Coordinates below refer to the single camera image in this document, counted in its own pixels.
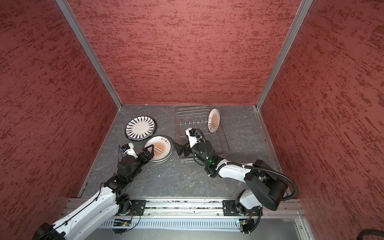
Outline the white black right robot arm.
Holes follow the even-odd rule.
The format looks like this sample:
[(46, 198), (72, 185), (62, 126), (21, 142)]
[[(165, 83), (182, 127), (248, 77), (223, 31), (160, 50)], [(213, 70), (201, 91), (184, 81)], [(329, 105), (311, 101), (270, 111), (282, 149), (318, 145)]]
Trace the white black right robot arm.
[(192, 156), (204, 166), (209, 177), (229, 178), (247, 184), (249, 189), (241, 191), (236, 200), (224, 203), (226, 209), (240, 216), (248, 216), (258, 207), (276, 211), (281, 202), (295, 197), (286, 195), (288, 183), (292, 181), (262, 160), (253, 164), (230, 162), (218, 156), (209, 142), (197, 143), (192, 147), (189, 143), (174, 143), (174, 147), (178, 156)]

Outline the white blue striped plate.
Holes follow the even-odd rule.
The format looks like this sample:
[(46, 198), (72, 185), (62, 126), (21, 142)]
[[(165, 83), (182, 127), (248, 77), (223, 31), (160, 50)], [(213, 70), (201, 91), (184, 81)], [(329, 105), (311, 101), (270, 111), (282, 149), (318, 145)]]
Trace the white blue striped plate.
[(139, 116), (128, 122), (125, 128), (126, 137), (135, 142), (151, 137), (157, 129), (157, 123), (148, 116)]

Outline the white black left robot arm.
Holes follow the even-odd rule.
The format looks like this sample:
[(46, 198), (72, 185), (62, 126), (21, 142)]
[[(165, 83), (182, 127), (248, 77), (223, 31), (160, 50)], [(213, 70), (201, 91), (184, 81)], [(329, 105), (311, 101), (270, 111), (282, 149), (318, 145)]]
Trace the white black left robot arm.
[(118, 213), (128, 213), (130, 196), (126, 191), (143, 166), (155, 155), (154, 145), (143, 148), (137, 157), (127, 155), (118, 162), (118, 171), (99, 191), (67, 216), (49, 225), (42, 224), (35, 231), (33, 240), (84, 240), (104, 221)]

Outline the white plate blue rim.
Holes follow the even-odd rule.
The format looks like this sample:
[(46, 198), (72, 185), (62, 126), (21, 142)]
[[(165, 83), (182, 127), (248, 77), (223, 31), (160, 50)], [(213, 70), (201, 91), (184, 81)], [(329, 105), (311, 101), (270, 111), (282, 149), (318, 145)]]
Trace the white plate blue rim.
[(208, 129), (211, 134), (215, 133), (220, 126), (220, 111), (217, 108), (213, 108), (209, 113)]

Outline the white sunburst pattern plate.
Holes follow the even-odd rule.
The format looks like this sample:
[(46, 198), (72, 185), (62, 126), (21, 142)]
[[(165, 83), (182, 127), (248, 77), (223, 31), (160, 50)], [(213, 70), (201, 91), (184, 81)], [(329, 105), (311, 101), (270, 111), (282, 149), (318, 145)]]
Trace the white sunburst pattern plate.
[(154, 146), (155, 146), (155, 155), (151, 161), (156, 164), (164, 163), (167, 160), (169, 160), (175, 150), (173, 143), (170, 141), (168, 142), (157, 141), (154, 143)]

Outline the white sunburst plate green rim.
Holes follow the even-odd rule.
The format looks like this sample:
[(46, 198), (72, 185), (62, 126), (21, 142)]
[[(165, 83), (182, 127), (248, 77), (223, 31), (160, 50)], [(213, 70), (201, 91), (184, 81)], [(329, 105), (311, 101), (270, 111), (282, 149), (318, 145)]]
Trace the white sunburst plate green rim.
[(167, 136), (155, 136), (149, 139), (145, 144), (145, 148), (150, 145), (154, 146), (154, 157), (150, 160), (154, 164), (167, 161), (174, 151), (173, 142)]

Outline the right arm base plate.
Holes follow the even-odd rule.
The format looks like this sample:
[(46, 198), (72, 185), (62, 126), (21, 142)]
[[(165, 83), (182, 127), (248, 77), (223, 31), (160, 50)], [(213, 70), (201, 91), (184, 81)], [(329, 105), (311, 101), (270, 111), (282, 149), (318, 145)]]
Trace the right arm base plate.
[(258, 217), (263, 216), (263, 211), (260, 206), (254, 207), (251, 210), (243, 207), (238, 201), (223, 200), (223, 213), (224, 216), (243, 216), (243, 217)]

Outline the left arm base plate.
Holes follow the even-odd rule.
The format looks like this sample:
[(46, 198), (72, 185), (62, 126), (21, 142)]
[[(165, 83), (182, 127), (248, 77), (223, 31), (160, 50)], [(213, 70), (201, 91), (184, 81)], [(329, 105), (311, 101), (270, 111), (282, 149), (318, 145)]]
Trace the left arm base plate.
[(146, 200), (130, 200), (130, 206), (129, 206), (129, 211), (128, 215), (131, 216), (132, 214), (134, 215), (144, 215), (144, 211), (146, 209)]

